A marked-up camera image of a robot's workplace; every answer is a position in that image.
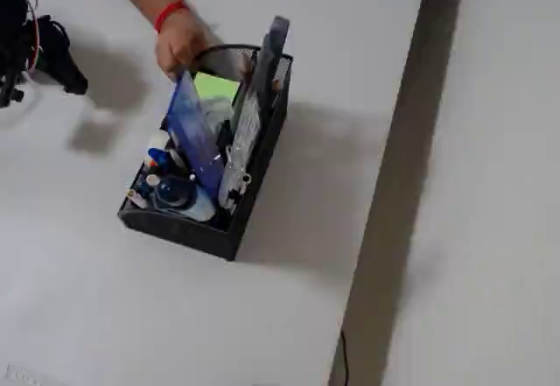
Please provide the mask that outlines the person's bare hand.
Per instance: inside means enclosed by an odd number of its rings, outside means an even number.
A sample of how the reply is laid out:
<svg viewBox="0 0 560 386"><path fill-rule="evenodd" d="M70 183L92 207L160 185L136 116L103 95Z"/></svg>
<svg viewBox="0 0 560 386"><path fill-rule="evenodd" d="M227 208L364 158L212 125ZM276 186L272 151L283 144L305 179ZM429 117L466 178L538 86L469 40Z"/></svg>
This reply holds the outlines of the person's bare hand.
<svg viewBox="0 0 560 386"><path fill-rule="evenodd" d="M155 45L159 68L176 80L207 49L207 38L199 20L187 9L170 13L161 24Z"/></svg>

